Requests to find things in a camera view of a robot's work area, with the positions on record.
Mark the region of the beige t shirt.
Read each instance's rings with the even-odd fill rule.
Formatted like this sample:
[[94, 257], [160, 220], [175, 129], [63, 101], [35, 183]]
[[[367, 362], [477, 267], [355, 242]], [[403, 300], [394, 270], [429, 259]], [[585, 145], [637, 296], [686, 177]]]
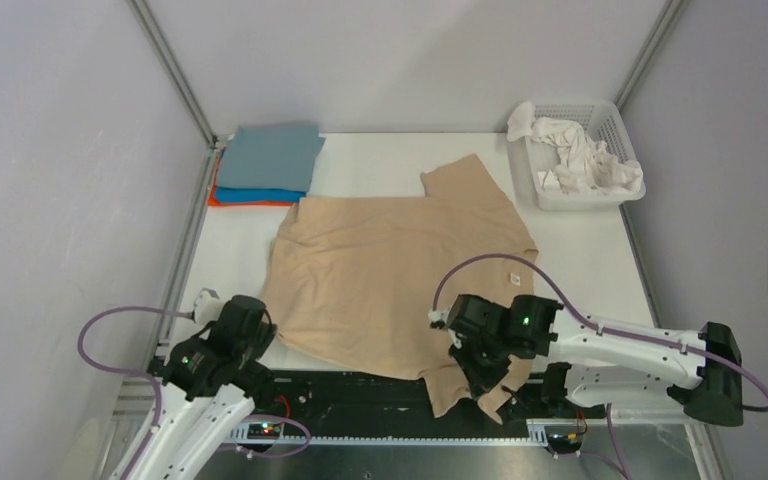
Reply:
[[260, 292], [280, 340], [334, 365], [425, 383], [435, 417], [469, 396], [432, 310], [461, 294], [507, 305], [535, 290], [538, 248], [476, 155], [420, 177], [421, 197], [300, 201]]

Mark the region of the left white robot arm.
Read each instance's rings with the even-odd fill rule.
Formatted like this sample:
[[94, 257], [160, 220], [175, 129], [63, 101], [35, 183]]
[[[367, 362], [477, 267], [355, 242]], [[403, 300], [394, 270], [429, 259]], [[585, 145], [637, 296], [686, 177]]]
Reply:
[[273, 408], [274, 374], [259, 361], [277, 333], [265, 303], [206, 290], [192, 319], [198, 331], [167, 355], [160, 398], [111, 478], [192, 479], [237, 424]]

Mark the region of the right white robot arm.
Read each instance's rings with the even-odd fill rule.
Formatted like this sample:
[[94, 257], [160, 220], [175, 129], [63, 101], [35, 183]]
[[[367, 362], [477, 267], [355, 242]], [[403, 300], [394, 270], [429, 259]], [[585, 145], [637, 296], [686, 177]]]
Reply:
[[744, 422], [741, 352], [730, 327], [702, 330], [644, 328], [598, 317], [581, 322], [556, 300], [518, 295], [503, 306], [461, 294], [430, 324], [449, 333], [449, 354], [464, 372], [473, 397], [495, 388], [515, 359], [546, 361], [539, 398], [558, 418], [577, 408], [679, 408], [715, 426]]

